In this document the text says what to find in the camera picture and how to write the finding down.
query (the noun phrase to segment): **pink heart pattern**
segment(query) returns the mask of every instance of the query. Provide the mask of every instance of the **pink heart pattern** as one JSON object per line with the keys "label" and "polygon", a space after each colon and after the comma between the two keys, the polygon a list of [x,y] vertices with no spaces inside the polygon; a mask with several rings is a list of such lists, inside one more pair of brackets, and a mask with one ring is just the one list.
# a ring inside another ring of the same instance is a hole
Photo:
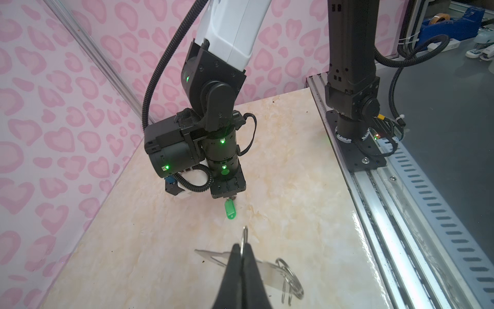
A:
{"label": "pink heart pattern", "polygon": [[69,180],[76,180],[79,173],[86,166],[86,157],[73,156],[71,158],[62,157],[58,159],[57,165],[65,170],[63,176]]}
{"label": "pink heart pattern", "polygon": [[31,74],[36,75],[46,68],[46,60],[37,51],[31,52],[21,46],[14,48],[14,51],[19,61],[31,71]]}
{"label": "pink heart pattern", "polygon": [[0,16],[0,42],[10,42],[22,34],[22,27],[15,20]]}
{"label": "pink heart pattern", "polygon": [[86,32],[91,35],[92,34],[92,28],[91,28],[91,22],[89,19],[86,17],[86,15],[82,14],[79,11],[73,10],[72,14],[74,17],[77,19],[79,24],[86,30]]}
{"label": "pink heart pattern", "polygon": [[67,60],[65,60],[64,63],[67,69],[71,70],[74,73],[82,72],[82,62],[76,55],[71,52],[66,52],[65,57],[67,58]]}
{"label": "pink heart pattern", "polygon": [[153,13],[157,21],[164,21],[167,10],[166,2],[165,0],[144,0],[144,5]]}
{"label": "pink heart pattern", "polygon": [[83,211],[87,218],[92,219],[98,213],[100,206],[97,198],[90,197],[79,203],[79,210]]}
{"label": "pink heart pattern", "polygon": [[86,118],[84,118],[84,115],[77,107],[68,107],[67,113],[68,115],[65,117],[65,120],[72,127],[80,127],[86,122]]}
{"label": "pink heart pattern", "polygon": [[41,19],[41,14],[39,14],[37,11],[33,10],[29,6],[23,4],[23,5],[21,5],[21,9],[24,11],[24,13],[26,13],[26,15],[31,17],[33,20],[40,20]]}
{"label": "pink heart pattern", "polygon": [[76,84],[81,88],[82,95],[88,99],[95,99],[98,97],[98,86],[92,80],[86,77],[77,77]]}
{"label": "pink heart pattern", "polygon": [[82,194],[90,194],[92,190],[92,184],[81,184],[79,186],[79,192]]}
{"label": "pink heart pattern", "polygon": [[55,208],[52,204],[43,203],[36,207],[35,213],[42,218],[41,225],[46,228],[51,235],[55,235],[63,226],[69,215],[69,208],[60,205]]}
{"label": "pink heart pattern", "polygon": [[5,231],[0,234],[0,265],[5,265],[17,253],[21,246],[21,236],[15,231]]}
{"label": "pink heart pattern", "polygon": [[46,263],[46,257],[51,254],[55,247],[56,237],[47,235],[38,238],[27,250],[24,269],[37,271]]}
{"label": "pink heart pattern", "polygon": [[26,81],[26,80],[24,80],[22,78],[14,77],[12,79],[12,82],[14,83],[14,85],[16,85],[17,87],[19,87],[19,89],[24,90],[24,91],[27,91],[27,92],[31,92],[34,89],[34,83],[31,83],[29,81]]}
{"label": "pink heart pattern", "polygon": [[15,171],[24,162],[24,153],[16,143],[0,141],[0,174]]}
{"label": "pink heart pattern", "polygon": [[119,38],[128,50],[137,53],[139,50],[139,40],[130,32],[124,33]]}
{"label": "pink heart pattern", "polygon": [[2,309],[13,309],[15,305],[22,298],[22,289],[21,288],[10,288],[6,290],[0,296],[0,304],[2,304]]}
{"label": "pink heart pattern", "polygon": [[130,4],[125,2],[117,3],[115,5],[115,15],[119,20],[123,21],[129,30],[134,31],[137,29],[139,17],[135,8],[130,6]]}
{"label": "pink heart pattern", "polygon": [[47,169],[51,166],[51,163],[53,162],[53,159],[52,158],[40,158],[40,157],[37,157],[37,158],[34,158],[33,159],[33,163],[37,166],[37,167],[40,167],[42,169]]}
{"label": "pink heart pattern", "polygon": [[18,214],[29,202],[34,193],[34,186],[30,182],[15,185],[8,178],[0,178],[0,205],[4,206],[12,215]]}
{"label": "pink heart pattern", "polygon": [[65,72],[59,70],[53,71],[51,74],[46,75],[46,79],[49,80],[61,92],[71,93],[73,90],[70,85],[72,79]]}
{"label": "pink heart pattern", "polygon": [[64,99],[62,99],[58,92],[53,89],[38,86],[38,95],[40,96],[41,102],[48,107],[65,105]]}
{"label": "pink heart pattern", "polygon": [[12,69],[12,59],[8,52],[0,48],[0,74],[5,74]]}
{"label": "pink heart pattern", "polygon": [[82,0],[82,7],[100,23],[106,22],[106,6],[102,0]]}
{"label": "pink heart pattern", "polygon": [[[140,5],[78,1],[72,13],[79,30],[105,45],[106,50],[100,47],[116,69],[124,74],[132,70],[139,74],[134,78],[148,82],[152,72],[139,54],[149,49],[157,58],[163,51],[152,49],[157,45],[151,40],[140,50],[146,30],[138,8],[154,20],[143,0]],[[75,243],[88,228],[99,201],[135,151],[142,129],[130,106],[43,0],[0,0],[0,5],[0,42],[5,43],[0,46],[0,114],[5,124],[0,140],[0,265],[9,270],[0,307],[35,309],[70,257],[64,244]],[[159,8],[159,3],[152,5]],[[122,31],[102,39],[93,30],[110,20]],[[139,29],[144,31],[138,36]],[[174,110],[178,101],[163,103]],[[100,136],[106,139],[104,147]],[[59,243],[56,237],[61,236]]]}
{"label": "pink heart pattern", "polygon": [[59,194],[67,192],[68,186],[64,181],[58,178],[41,178],[40,189],[44,197],[55,198]]}
{"label": "pink heart pattern", "polygon": [[37,49],[55,51],[55,45],[43,32],[29,26],[28,35]]}
{"label": "pink heart pattern", "polygon": [[98,133],[83,131],[77,135],[77,139],[84,145],[84,150],[89,153],[95,153],[101,147],[101,138]]}
{"label": "pink heart pattern", "polygon": [[113,134],[108,134],[106,136],[106,141],[113,152],[113,155],[118,157],[124,148],[124,141],[122,139],[116,139]]}
{"label": "pink heart pattern", "polygon": [[11,88],[0,88],[0,110],[6,116],[13,115],[20,111],[24,106],[24,100],[21,95]]}
{"label": "pink heart pattern", "polygon": [[46,124],[53,122],[56,118],[56,115],[47,109],[43,109],[43,116],[41,116],[41,121]]}
{"label": "pink heart pattern", "polygon": [[22,140],[26,145],[31,146],[43,135],[41,127],[33,120],[10,119],[8,129],[16,138]]}
{"label": "pink heart pattern", "polygon": [[74,135],[68,128],[61,127],[58,131],[50,131],[44,134],[45,144],[55,151],[74,152]]}

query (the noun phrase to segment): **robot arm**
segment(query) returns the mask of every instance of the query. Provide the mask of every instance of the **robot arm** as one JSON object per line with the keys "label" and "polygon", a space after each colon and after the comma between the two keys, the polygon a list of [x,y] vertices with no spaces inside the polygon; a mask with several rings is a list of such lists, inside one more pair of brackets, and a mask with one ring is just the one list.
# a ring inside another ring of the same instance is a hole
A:
{"label": "robot arm", "polygon": [[243,71],[270,3],[271,0],[210,1],[199,24],[196,43],[208,40],[210,53]]}

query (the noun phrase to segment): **slotted metal strip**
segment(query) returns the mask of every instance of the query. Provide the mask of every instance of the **slotted metal strip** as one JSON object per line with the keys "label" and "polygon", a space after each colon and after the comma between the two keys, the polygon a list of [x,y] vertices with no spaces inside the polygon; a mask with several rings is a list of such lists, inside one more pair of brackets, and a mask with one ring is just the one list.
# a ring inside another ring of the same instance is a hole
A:
{"label": "slotted metal strip", "polygon": [[[378,140],[386,151],[391,146]],[[414,201],[450,255],[483,308],[494,306],[494,265],[472,235],[454,214],[449,204],[431,183],[403,144],[388,162],[398,173]]]}

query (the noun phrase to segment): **table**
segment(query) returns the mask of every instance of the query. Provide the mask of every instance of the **table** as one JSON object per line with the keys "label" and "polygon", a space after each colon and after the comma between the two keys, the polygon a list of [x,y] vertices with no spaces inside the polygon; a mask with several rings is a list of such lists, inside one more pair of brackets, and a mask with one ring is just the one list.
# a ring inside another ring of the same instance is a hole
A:
{"label": "table", "polygon": [[[165,193],[139,146],[42,308],[210,308],[224,268],[194,249],[228,251],[244,225],[256,258],[283,258],[302,283],[292,308],[392,307],[310,90],[236,108],[258,122],[237,216],[209,191]],[[241,149],[252,131],[237,131]]]}

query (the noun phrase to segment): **black cable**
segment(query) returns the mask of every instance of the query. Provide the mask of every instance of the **black cable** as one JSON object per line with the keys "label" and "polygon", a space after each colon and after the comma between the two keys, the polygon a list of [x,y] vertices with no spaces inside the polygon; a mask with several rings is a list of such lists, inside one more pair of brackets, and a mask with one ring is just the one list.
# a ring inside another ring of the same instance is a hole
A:
{"label": "black cable", "polygon": [[149,81],[148,88],[146,89],[146,94],[144,95],[144,101],[142,102],[143,130],[146,129],[146,127],[148,126],[149,105],[151,104],[151,98],[153,97],[153,93],[156,88],[156,85],[158,84],[158,80],[160,80],[161,74],[165,70],[165,67],[170,61],[171,57],[173,56],[173,53],[175,53],[176,49],[178,48],[178,45],[180,44],[180,42],[182,42],[182,39],[187,34],[187,31],[189,31],[190,26],[192,26],[199,13],[203,10],[206,3],[207,0],[196,0],[194,2],[189,12],[185,16],[184,20],[182,21],[177,31],[175,32],[175,35],[168,44],[168,47],[163,53],[163,56],[161,56],[158,65],[156,66],[153,76]]}
{"label": "black cable", "polygon": [[494,24],[494,18],[491,18],[491,19],[488,19],[488,20],[484,20],[482,23],[480,23],[480,25],[482,27],[487,26],[487,25],[490,25],[490,24]]}
{"label": "black cable", "polygon": [[448,44],[450,42],[450,37],[445,35],[445,34],[440,34],[440,35],[437,35],[435,37],[431,37],[430,39],[428,39],[424,43],[420,44],[418,47],[416,47],[413,50],[414,52],[417,50],[414,53],[414,55],[416,53],[418,53],[419,51],[421,51],[422,49],[426,48],[429,44],[431,44],[433,42],[437,42],[437,41],[441,41],[441,44],[435,50],[433,50],[433,51],[431,51],[425,55],[422,55],[420,57],[417,57],[417,58],[405,59],[403,61],[394,61],[394,60],[388,59],[388,58],[384,57],[383,55],[381,55],[381,53],[375,47],[374,47],[374,58],[376,59],[377,62],[379,62],[380,64],[385,65],[387,67],[391,67],[391,68],[409,67],[409,66],[427,61],[430,58],[438,55],[441,51],[443,51],[446,48],[446,46],[448,46]]}
{"label": "black cable", "polygon": [[405,39],[407,38],[407,29],[410,23],[410,17],[412,16],[413,5],[416,1],[410,0],[407,4],[407,10],[405,11],[405,15],[403,17],[402,27],[400,30],[400,41],[402,44],[398,45],[398,53],[400,56],[405,58],[406,52],[404,51],[404,47],[408,47],[410,44],[406,44]]}
{"label": "black cable", "polygon": [[[448,45],[450,38],[447,35],[435,36],[435,37],[428,39],[424,43],[420,44],[416,48],[414,48],[410,54],[407,54],[405,61],[418,59],[418,58],[416,58],[416,54],[419,51],[421,51],[422,49],[424,49],[425,47],[427,47],[431,42],[436,41],[438,37],[441,37],[441,39],[442,39],[441,44],[435,50],[428,53],[428,55],[432,54],[433,52],[435,52],[437,50],[439,50],[439,52],[443,51],[446,48],[446,46]],[[391,84],[389,85],[389,93],[388,93],[389,110],[391,111],[391,114],[393,115],[393,117],[395,119],[400,116],[400,113],[398,113],[398,111],[396,110],[396,106],[395,106],[395,89],[396,89],[396,83],[398,82],[398,78],[400,77],[400,74],[402,71],[403,71],[403,67],[398,68],[398,70],[396,70],[395,75],[393,76],[393,79],[391,80]],[[405,121],[401,118],[398,119],[396,122],[402,127],[407,125],[405,123]]]}
{"label": "black cable", "polygon": [[194,165],[192,167],[193,170],[201,170],[203,172],[205,172],[207,174],[207,181],[205,184],[203,185],[193,185],[191,184],[190,182],[188,182],[187,180],[185,180],[184,177],[182,177],[182,175],[180,175],[179,173],[175,173],[173,174],[173,177],[182,185],[184,186],[185,188],[191,190],[192,192],[204,192],[206,190],[208,190],[212,183],[213,183],[213,172],[211,172],[211,170],[209,169],[209,167],[207,167],[206,165],[203,165],[203,164],[197,164],[197,165]]}
{"label": "black cable", "polygon": [[[364,121],[366,122],[368,127],[372,128],[372,123],[368,119],[364,118]],[[366,157],[374,157],[374,158],[389,157],[393,153],[395,153],[395,151],[398,149],[398,143],[391,136],[389,136],[389,134],[388,134],[388,132],[386,132],[386,130],[382,130],[378,133],[380,133],[380,135],[382,137],[386,138],[391,143],[391,145],[393,146],[393,149],[391,151],[385,152],[385,153],[370,154],[370,153],[367,153],[365,151],[365,149],[362,147],[360,140],[358,140],[358,139],[353,140],[353,142],[355,143],[357,148],[360,150],[360,152],[362,152],[362,154],[365,155]]]}
{"label": "black cable", "polygon": [[247,120],[248,117],[252,117],[252,119],[254,119],[254,133],[252,134],[252,139],[250,140],[250,144],[247,146],[246,149],[244,149],[243,151],[240,152],[240,157],[245,155],[248,150],[250,149],[250,147],[252,146],[252,143],[254,142],[254,136],[255,136],[255,129],[257,129],[257,119],[255,118],[254,114],[251,114],[251,113],[245,113],[244,114],[244,119]]}

